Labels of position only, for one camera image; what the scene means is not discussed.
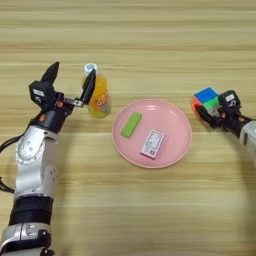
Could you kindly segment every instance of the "bottle cap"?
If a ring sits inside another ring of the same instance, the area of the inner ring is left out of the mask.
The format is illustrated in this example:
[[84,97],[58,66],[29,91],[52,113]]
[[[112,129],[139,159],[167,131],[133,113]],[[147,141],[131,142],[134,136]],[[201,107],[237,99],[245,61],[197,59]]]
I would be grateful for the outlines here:
[[84,72],[88,75],[93,69],[95,69],[96,74],[98,74],[98,66],[94,63],[88,63],[84,65]]

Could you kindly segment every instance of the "white box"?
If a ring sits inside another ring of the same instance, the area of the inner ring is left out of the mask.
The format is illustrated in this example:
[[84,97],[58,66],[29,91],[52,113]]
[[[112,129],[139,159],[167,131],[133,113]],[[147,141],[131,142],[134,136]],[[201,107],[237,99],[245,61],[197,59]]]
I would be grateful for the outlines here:
[[155,160],[157,153],[162,145],[163,139],[163,133],[151,130],[140,151],[140,154]]

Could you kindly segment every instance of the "eraser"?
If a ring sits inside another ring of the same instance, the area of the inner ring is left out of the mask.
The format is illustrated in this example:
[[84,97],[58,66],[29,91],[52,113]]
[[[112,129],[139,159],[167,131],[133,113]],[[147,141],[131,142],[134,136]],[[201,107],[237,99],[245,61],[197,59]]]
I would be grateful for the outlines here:
[[121,135],[129,139],[132,136],[137,125],[139,124],[141,118],[142,118],[142,114],[138,112],[133,112],[128,122],[125,124],[124,128],[122,129]]
[[140,151],[140,154],[155,160],[157,153],[163,143],[164,136],[165,135],[161,132],[151,130]]

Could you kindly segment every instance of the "bottle label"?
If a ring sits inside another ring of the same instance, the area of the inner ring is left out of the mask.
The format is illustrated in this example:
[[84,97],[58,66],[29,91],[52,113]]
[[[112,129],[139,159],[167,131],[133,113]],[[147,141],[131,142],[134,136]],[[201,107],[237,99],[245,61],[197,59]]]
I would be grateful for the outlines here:
[[90,104],[90,107],[93,112],[97,112],[97,113],[102,112],[104,114],[109,113],[110,106],[109,106],[109,96],[107,92],[102,94],[102,96],[97,99],[92,99],[92,101],[93,102]]

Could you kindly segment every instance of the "orange juice bottle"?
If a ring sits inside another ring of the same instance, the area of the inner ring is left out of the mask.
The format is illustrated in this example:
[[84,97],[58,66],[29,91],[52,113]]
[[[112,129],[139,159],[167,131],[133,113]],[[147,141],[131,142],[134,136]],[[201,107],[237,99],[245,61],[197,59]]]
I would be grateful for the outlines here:
[[99,73],[98,66],[96,64],[86,64],[84,71],[88,75],[93,69],[96,71],[95,89],[92,94],[92,98],[89,103],[89,113],[93,117],[102,118],[110,112],[110,99],[107,89],[106,78]]

